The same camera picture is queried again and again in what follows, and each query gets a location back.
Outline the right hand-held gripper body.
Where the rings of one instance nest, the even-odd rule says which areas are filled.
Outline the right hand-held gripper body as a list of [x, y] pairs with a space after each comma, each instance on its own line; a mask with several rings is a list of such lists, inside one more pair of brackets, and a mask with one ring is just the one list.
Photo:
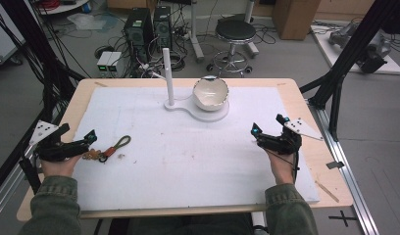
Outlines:
[[302, 136], [323, 140], [323, 136], [302, 118], [290, 119], [279, 136], [262, 133], [256, 138], [257, 145], [263, 149], [277, 152], [281, 155], [291, 155], [299, 152], [302, 146]]

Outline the green cord keychain orange clasp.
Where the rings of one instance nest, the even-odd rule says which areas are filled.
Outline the green cord keychain orange clasp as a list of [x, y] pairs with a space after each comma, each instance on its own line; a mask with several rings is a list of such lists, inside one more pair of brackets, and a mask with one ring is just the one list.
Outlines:
[[84, 160], [93, 160], [98, 161], [99, 163], [105, 163], [114, 153], [117, 152], [121, 147], [126, 146], [131, 141], [131, 137], [129, 135], [123, 136], [114, 146], [109, 147], [105, 151], [91, 149], [88, 152], [85, 152], [81, 157]]

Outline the white ceramic bowl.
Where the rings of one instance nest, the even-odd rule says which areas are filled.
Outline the white ceramic bowl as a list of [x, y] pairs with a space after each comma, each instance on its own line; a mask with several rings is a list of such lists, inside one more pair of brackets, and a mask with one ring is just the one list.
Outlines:
[[201, 78], [192, 90], [194, 103], [198, 108], [207, 112], [220, 110], [228, 100], [228, 86], [220, 78]]

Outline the thin wooden stick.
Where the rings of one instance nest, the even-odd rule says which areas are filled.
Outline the thin wooden stick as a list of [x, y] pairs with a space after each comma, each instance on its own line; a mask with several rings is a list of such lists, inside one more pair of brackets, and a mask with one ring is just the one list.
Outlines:
[[339, 199], [332, 193], [330, 192], [325, 186], [323, 186], [322, 183], [319, 181], [315, 181], [315, 183], [324, 191], [326, 192], [335, 202], [339, 203]]

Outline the white power supply box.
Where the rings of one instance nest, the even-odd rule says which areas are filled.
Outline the white power supply box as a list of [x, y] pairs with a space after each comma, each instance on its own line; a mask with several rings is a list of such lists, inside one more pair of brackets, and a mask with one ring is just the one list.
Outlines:
[[118, 74], [123, 70], [122, 63], [122, 53], [121, 52], [112, 52], [110, 59], [107, 63], [108, 71], [112, 74]]
[[101, 73], [106, 73], [108, 71], [107, 65], [111, 58], [111, 55], [112, 53], [109, 51], [105, 51], [101, 54], [97, 62], [97, 68]]

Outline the white platform board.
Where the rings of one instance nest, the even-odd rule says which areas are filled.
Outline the white platform board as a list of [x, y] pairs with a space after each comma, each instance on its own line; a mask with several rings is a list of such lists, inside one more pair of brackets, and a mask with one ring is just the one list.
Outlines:
[[[311, 30], [327, 63], [332, 67], [342, 52], [342, 49], [338, 45], [331, 45], [328, 43], [331, 30], [327, 26], [313, 24]], [[400, 74], [400, 66], [398, 66], [390, 56], [385, 56], [384, 60], [385, 64], [376, 70], [375, 74]]]

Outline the white stand with pole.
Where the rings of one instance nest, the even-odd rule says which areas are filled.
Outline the white stand with pole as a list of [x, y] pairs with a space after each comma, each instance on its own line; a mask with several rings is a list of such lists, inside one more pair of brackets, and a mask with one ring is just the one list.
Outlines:
[[[194, 99], [192, 97], [193, 88], [191, 90], [191, 94], [187, 98], [183, 98], [180, 100], [176, 99], [174, 96], [174, 83], [172, 77], [170, 50], [168, 48], [165, 48], [163, 50], [163, 59], [164, 59], [164, 66], [166, 73], [165, 81], [167, 83], [167, 89], [168, 89], [168, 100], [165, 102], [164, 106], [168, 111], [184, 111], [189, 113], [193, 118], [203, 122], [216, 122], [227, 116], [229, 112], [228, 100], [220, 110], [214, 112], [207, 112], [201, 110], [194, 103]], [[216, 76], [208, 75], [202, 78], [213, 78], [213, 77]]]

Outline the black round stool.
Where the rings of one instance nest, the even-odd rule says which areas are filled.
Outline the black round stool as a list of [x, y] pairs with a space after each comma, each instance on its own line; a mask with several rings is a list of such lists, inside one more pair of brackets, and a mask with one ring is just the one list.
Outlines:
[[241, 77], [245, 73], [250, 73], [253, 68], [248, 64], [247, 58], [236, 51], [236, 47], [252, 42], [255, 35], [256, 29], [250, 23], [236, 20], [219, 22], [216, 26], [216, 36], [228, 43], [229, 49], [217, 53], [211, 63], [206, 66], [206, 71], [217, 69], [219, 74], [239, 73]]

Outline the brown cardboard box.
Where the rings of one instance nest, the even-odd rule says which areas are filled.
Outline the brown cardboard box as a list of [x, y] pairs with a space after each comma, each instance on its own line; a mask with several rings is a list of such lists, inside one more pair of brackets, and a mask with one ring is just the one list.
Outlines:
[[282, 40], [304, 40], [321, 0], [276, 0], [272, 20]]

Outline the clear plastic sheet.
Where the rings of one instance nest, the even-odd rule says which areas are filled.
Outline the clear plastic sheet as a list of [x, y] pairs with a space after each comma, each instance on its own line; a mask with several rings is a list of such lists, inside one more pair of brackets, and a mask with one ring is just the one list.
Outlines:
[[93, 16], [76, 13], [67, 17], [77, 30], [101, 30], [106, 24], [103, 20], [96, 20]]

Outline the large black computer tower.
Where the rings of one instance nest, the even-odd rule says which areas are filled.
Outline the large black computer tower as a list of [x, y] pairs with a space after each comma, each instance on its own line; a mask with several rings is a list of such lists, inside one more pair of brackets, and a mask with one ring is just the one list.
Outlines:
[[124, 31], [130, 53], [140, 62], [148, 63], [151, 60], [149, 44], [154, 39], [150, 10], [148, 8], [132, 8]]

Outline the person's dark trousers lap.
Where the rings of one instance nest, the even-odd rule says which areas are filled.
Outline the person's dark trousers lap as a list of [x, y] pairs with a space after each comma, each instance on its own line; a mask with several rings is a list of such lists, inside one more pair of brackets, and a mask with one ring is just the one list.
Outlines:
[[249, 213], [115, 218], [108, 235], [253, 235]]

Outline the round white table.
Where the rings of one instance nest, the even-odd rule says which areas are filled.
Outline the round white table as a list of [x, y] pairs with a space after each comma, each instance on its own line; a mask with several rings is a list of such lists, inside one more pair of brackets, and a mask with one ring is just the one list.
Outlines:
[[90, 0], [43, 0], [48, 6], [43, 7], [40, 3], [37, 8], [41, 14], [54, 15], [65, 13], [71, 10], [82, 9], [85, 13], [91, 10]]

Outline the small black computer tower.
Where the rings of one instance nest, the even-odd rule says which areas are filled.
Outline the small black computer tower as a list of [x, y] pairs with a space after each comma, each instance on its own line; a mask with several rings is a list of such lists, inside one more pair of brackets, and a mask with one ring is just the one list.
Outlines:
[[157, 6], [154, 11], [153, 24], [159, 49], [172, 48], [171, 7]]

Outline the black metal frame strut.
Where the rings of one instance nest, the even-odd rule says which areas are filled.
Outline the black metal frame strut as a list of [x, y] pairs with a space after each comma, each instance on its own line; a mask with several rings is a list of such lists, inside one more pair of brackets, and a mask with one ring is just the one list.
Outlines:
[[375, 34], [398, 7], [400, 7], [400, 0], [375, 0], [331, 69], [320, 78], [299, 88], [301, 93], [318, 88], [316, 94], [309, 99], [310, 105], [317, 110], [324, 110], [326, 102], [332, 99], [327, 130], [335, 142], [338, 141], [337, 123], [344, 78]]

